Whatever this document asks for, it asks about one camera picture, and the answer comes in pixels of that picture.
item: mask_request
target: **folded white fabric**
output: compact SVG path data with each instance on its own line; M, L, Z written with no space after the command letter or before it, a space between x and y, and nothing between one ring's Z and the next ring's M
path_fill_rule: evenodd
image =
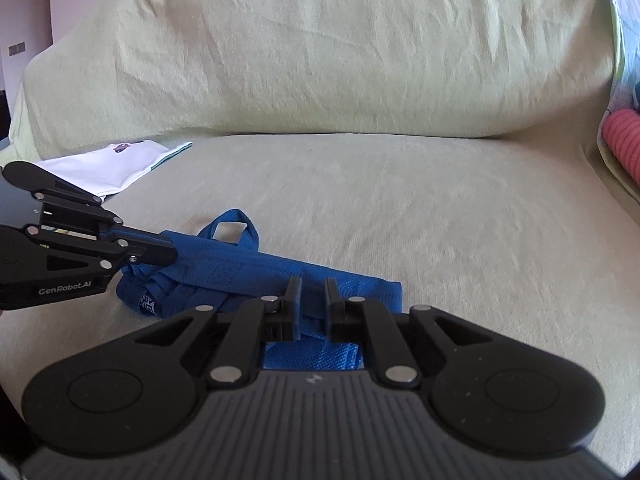
M152 140L110 144L79 155L36 162L44 170L104 198L126 189L167 159L189 148L184 142L170 150Z

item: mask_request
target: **coral ribbed cushion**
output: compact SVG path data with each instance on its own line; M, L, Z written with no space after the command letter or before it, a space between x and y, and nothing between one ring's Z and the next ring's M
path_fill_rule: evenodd
M640 114L629 108L612 113L602 125L602 136L626 172L640 185Z

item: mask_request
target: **blue patterned fabric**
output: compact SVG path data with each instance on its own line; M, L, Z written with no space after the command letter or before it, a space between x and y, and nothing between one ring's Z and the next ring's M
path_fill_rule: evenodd
M246 229L237 244L213 240L220 222L242 222ZM343 297L365 296L402 311L402 287L387 282L258 252L258 233L239 209L231 209L198 236L165 231L178 251L167 267L127 265L116 292L130 308L147 316L167 318L201 304L221 312L260 296L282 296L291 276L302 278L302 337L295 343L267 348L264 367L290 370L348 370L357 368L357 345L328 342L322 332L325 316L324 280L335 278Z

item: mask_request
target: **pink pillow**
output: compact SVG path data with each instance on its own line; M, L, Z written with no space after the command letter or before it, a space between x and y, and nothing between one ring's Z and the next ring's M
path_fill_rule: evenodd
M612 113L602 125L607 146L640 186L640 114L624 109Z

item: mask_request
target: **wall outlet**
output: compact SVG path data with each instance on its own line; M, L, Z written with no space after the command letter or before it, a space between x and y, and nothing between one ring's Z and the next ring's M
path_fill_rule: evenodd
M15 56L16 54L20 54L24 52L24 42L16 43L9 47L9 56Z

